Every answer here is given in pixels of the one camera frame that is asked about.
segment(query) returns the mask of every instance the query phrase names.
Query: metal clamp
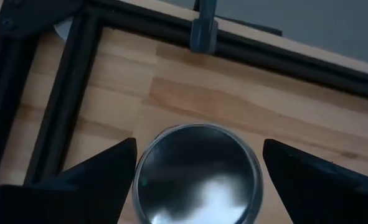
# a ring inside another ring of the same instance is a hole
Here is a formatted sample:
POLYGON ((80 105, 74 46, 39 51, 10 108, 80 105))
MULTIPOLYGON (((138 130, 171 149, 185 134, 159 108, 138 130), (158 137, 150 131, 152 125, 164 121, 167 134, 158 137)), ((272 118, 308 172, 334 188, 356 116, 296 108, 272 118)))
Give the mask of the metal clamp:
POLYGON ((214 20, 217 0, 200 0, 195 3, 199 18, 192 22, 190 49, 195 53, 213 54, 217 43, 218 23, 214 20))

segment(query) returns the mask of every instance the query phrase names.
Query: gray wall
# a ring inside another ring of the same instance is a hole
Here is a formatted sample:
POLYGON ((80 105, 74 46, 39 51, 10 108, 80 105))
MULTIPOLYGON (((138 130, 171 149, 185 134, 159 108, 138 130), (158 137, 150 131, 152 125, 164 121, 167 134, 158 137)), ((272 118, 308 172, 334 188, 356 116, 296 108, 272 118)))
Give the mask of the gray wall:
MULTIPOLYGON (((192 8, 194 0, 163 0, 192 8)), ((368 62, 368 0, 217 0, 217 14, 368 62)))

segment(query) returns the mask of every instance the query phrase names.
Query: black metal frame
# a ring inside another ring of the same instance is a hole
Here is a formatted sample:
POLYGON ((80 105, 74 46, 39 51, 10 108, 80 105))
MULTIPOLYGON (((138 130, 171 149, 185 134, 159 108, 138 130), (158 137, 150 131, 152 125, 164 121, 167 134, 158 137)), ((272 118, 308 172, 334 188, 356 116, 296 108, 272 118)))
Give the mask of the black metal frame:
MULTIPOLYGON (((25 184, 60 172, 103 27, 134 32, 181 47, 188 47, 191 41, 192 21, 117 0, 4 0, 0 11, 0 161, 39 36, 52 24, 72 15, 72 28, 25 184)), ((368 98, 367 73, 223 30, 217 31, 213 55, 368 98)))

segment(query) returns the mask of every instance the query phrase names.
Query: shiny metal cylinder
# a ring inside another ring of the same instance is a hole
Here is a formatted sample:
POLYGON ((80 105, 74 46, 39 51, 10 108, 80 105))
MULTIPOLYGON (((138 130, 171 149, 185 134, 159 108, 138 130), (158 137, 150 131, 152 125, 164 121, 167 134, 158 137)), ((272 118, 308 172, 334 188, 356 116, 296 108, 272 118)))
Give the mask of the shiny metal cylinder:
POLYGON ((262 198, 254 152, 214 124, 162 132, 140 159, 133 184, 143 224, 253 223, 262 198))

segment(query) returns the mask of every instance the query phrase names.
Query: wooden table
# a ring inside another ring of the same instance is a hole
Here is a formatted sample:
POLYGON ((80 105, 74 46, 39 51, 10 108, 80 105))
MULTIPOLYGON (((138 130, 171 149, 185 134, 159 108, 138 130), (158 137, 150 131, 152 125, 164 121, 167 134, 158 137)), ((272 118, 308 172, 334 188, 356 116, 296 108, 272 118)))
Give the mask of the wooden table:
MULTIPOLYGON (((190 19, 187 9, 130 1, 190 19)), ((368 64, 221 21, 222 29, 368 72, 368 64)), ((0 167, 0 184, 22 184, 64 42, 53 32, 37 50, 0 167)), ((274 138, 368 175, 368 100, 259 68, 104 29, 65 168, 133 136, 140 156, 167 127, 221 124, 255 151, 265 197, 258 223, 291 223, 262 159, 274 138)), ((119 223, 138 223, 128 196, 119 223)))

